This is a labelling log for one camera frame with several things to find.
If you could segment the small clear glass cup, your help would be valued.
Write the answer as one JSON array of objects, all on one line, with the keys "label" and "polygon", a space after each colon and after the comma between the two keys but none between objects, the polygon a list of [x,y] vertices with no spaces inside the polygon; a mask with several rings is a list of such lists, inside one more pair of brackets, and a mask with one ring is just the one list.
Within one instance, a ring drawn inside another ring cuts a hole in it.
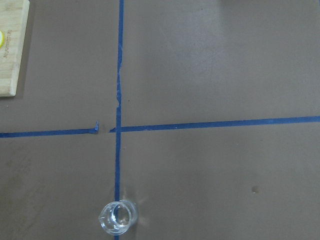
[{"label": "small clear glass cup", "polygon": [[122,199],[108,203],[100,212],[98,221],[107,234],[120,236],[137,223],[138,217],[136,204]]}]

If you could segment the lemon slice four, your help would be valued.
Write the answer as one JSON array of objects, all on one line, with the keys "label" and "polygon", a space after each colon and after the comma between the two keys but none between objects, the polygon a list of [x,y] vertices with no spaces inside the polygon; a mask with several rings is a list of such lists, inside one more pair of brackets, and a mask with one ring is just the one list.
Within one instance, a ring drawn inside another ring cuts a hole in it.
[{"label": "lemon slice four", "polygon": [[2,31],[0,31],[0,48],[3,46],[4,41],[5,41],[5,34]]}]

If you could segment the bamboo cutting board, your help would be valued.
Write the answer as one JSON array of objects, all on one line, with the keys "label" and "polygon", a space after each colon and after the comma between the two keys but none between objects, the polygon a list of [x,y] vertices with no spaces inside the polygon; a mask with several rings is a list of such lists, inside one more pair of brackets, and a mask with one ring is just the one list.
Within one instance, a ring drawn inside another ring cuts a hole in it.
[{"label": "bamboo cutting board", "polygon": [[20,73],[30,2],[2,0],[0,30],[5,34],[0,48],[0,96],[14,97]]}]

